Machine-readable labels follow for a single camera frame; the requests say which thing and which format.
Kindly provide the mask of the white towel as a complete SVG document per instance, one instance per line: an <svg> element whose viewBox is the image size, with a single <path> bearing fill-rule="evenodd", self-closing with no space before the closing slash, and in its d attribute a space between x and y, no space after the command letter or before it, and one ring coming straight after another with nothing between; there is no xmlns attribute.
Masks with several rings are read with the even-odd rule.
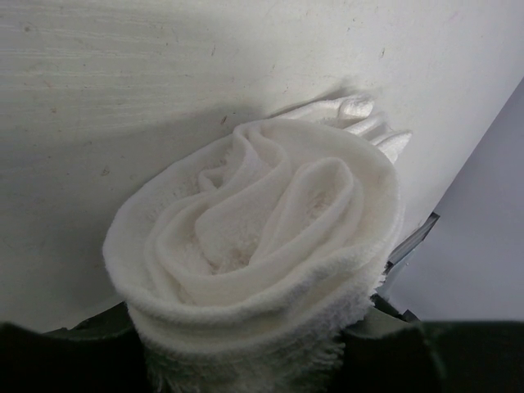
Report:
<svg viewBox="0 0 524 393"><path fill-rule="evenodd" d="M351 95L238 125L118 210L103 258L159 392L323 392L381 285L409 143Z"/></svg>

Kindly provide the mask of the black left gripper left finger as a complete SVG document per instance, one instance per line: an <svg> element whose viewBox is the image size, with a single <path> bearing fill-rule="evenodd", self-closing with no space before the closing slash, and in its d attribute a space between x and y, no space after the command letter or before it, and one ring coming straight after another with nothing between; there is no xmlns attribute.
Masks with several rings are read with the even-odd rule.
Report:
<svg viewBox="0 0 524 393"><path fill-rule="evenodd" d="M68 392L147 391L142 345L125 304L43 337L60 354Z"/></svg>

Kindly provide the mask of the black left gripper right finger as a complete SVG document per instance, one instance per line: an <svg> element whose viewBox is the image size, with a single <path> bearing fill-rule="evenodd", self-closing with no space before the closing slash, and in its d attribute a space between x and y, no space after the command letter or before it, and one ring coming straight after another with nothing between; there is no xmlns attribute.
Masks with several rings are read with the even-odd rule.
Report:
<svg viewBox="0 0 524 393"><path fill-rule="evenodd" d="M426 374L426 349L420 333L379 295L366 317L348 327L340 392L413 392Z"/></svg>

